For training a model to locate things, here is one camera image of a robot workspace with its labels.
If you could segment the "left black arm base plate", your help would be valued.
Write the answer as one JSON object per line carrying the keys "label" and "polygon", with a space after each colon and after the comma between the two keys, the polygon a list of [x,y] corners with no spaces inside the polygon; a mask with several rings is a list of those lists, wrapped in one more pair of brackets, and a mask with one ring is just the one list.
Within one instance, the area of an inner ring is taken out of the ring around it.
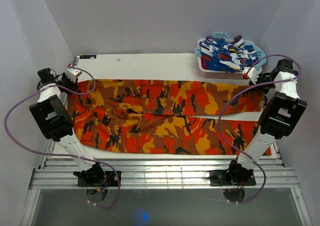
{"label": "left black arm base plate", "polygon": [[107,185],[108,187],[117,187],[118,186],[118,179],[121,181],[122,178],[122,171],[117,170],[117,175],[112,170],[105,171],[106,180],[104,184],[96,185],[93,183],[85,182],[83,179],[78,178],[76,185],[78,187],[103,187]]}

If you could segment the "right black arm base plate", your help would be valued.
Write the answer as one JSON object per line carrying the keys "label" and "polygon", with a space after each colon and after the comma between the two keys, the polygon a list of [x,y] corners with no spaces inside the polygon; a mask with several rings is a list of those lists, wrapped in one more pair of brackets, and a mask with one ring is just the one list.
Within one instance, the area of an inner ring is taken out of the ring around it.
{"label": "right black arm base plate", "polygon": [[209,180],[211,186],[240,186],[244,184],[244,186],[255,186],[256,180],[252,175],[247,180],[227,170],[217,169],[209,172]]}

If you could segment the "orange camouflage trousers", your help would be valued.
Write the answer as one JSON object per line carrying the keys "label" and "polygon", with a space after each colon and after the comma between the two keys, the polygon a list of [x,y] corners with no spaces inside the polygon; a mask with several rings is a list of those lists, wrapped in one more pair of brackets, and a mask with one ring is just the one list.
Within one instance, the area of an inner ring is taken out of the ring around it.
{"label": "orange camouflage trousers", "polygon": [[180,80],[98,79],[78,84],[67,111],[79,141],[132,154],[237,155],[256,121],[219,114],[259,112],[264,94],[246,85]]}

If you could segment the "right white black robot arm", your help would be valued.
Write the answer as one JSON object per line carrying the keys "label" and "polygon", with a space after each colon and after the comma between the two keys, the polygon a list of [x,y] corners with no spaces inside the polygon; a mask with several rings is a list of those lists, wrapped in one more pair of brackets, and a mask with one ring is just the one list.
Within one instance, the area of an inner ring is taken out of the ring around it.
{"label": "right white black robot arm", "polygon": [[244,73],[256,89],[266,94],[270,89],[275,93],[263,109],[258,128],[252,141],[232,160],[226,171],[226,180],[232,184],[243,184],[253,178],[253,170],[266,150],[280,140],[289,136],[307,108],[307,102],[301,100],[297,93],[296,77],[299,72],[293,68],[293,61],[280,59],[270,73],[259,74],[256,69],[245,69]]}

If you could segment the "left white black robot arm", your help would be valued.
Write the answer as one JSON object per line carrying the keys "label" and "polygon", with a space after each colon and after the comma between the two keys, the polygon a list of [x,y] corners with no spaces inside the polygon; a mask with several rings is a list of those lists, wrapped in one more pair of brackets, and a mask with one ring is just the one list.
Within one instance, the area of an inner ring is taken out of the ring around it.
{"label": "left white black robot arm", "polygon": [[78,68],[68,66],[59,78],[50,68],[39,70],[37,89],[40,96],[29,110],[45,138],[58,143],[72,155],[78,166],[78,171],[73,174],[89,185],[101,186],[106,182],[106,173],[78,140],[74,131],[75,124],[61,101],[62,92],[78,88],[81,73]]}

